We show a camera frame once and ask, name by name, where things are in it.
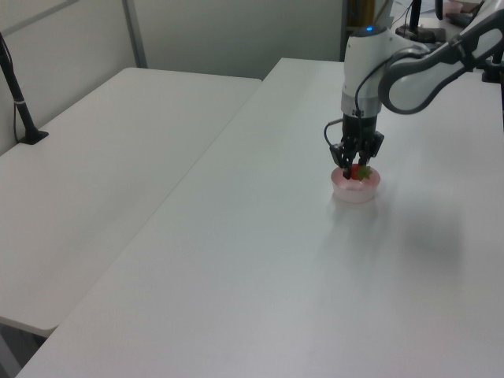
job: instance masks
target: black stand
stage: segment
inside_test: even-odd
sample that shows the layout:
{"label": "black stand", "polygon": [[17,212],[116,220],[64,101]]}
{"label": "black stand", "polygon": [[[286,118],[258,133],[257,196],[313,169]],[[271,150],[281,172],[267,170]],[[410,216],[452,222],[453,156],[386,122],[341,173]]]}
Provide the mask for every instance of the black stand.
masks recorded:
{"label": "black stand", "polygon": [[481,80],[485,83],[501,83],[501,75],[504,72],[504,66],[502,65],[502,55],[504,50],[500,53],[494,54],[494,57],[485,62],[483,74],[481,75]]}
{"label": "black stand", "polygon": [[421,7],[421,0],[413,0],[409,25],[399,26],[395,29],[395,34],[419,43],[446,42],[446,32],[444,29],[426,29],[418,27]]}
{"label": "black stand", "polygon": [[26,102],[24,101],[23,94],[21,93],[21,88],[17,83],[16,75],[14,75],[14,67],[12,59],[7,49],[6,41],[0,33],[0,65],[4,76],[6,77],[7,84],[9,85],[10,93],[14,98],[14,104],[16,104],[17,111],[23,121],[24,128],[26,130],[24,138],[19,142],[25,144],[36,144],[38,141],[44,139],[49,135],[48,132],[41,132],[33,124],[32,116],[28,111]]}

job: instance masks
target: black object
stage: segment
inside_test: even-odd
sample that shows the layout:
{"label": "black object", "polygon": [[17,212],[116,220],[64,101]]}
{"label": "black object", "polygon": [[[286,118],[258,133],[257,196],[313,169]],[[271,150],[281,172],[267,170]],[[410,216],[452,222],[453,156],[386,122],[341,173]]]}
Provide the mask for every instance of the black object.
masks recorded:
{"label": "black object", "polygon": [[470,13],[447,13],[447,19],[453,25],[467,28],[473,20],[473,15]]}
{"label": "black object", "polygon": [[434,3],[435,16],[438,17],[438,20],[443,19],[443,0],[435,0]]}
{"label": "black object", "polygon": [[504,50],[494,54],[491,60],[485,61],[484,72],[481,75],[481,80],[485,83],[501,83],[502,73],[504,72],[502,53],[504,53]]}
{"label": "black object", "polygon": [[409,25],[403,25],[395,29],[395,34],[420,43],[446,42],[446,32],[444,29],[419,28],[421,0],[413,0],[411,3],[411,16]]}
{"label": "black object", "polygon": [[16,75],[14,74],[13,61],[10,57],[6,41],[2,37],[2,33],[0,33],[0,65],[4,76],[6,77],[7,84],[9,85],[10,93],[13,96],[14,104],[16,104],[17,111],[21,116],[21,120],[23,120],[24,128],[26,130],[24,138],[21,138],[19,142],[31,145],[36,144],[38,141],[47,137],[49,133],[41,132],[33,124],[32,116],[28,111],[23,93],[17,83]]}

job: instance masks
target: green leaf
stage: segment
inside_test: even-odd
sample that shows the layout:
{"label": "green leaf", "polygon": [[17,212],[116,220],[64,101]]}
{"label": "green leaf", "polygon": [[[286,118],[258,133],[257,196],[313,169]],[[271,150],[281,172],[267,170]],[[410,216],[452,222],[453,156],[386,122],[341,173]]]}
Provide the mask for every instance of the green leaf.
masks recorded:
{"label": "green leaf", "polygon": [[363,179],[368,179],[372,174],[372,170],[367,165],[360,165],[357,171],[357,178],[359,181]]}

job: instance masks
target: white wall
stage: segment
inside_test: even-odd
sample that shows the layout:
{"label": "white wall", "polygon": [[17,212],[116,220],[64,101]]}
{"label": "white wall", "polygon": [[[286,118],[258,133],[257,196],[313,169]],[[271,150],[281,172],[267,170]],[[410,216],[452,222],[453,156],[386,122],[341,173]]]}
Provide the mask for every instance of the white wall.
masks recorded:
{"label": "white wall", "polygon": [[147,66],[263,79],[281,57],[339,60],[346,0],[131,0]]}
{"label": "white wall", "polygon": [[[121,0],[80,0],[5,40],[37,127],[135,66]],[[14,145],[12,124],[13,99],[0,74],[0,154]]]}

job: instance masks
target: white table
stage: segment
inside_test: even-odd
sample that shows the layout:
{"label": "white table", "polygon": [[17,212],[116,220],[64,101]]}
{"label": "white table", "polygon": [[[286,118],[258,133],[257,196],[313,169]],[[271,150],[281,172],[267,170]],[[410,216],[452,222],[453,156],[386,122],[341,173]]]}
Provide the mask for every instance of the white table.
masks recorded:
{"label": "white table", "polygon": [[502,376],[499,86],[384,109],[379,194],[350,205],[342,85],[282,60],[19,378]]}
{"label": "white table", "polygon": [[0,322],[49,335],[260,81],[126,69],[0,157]]}

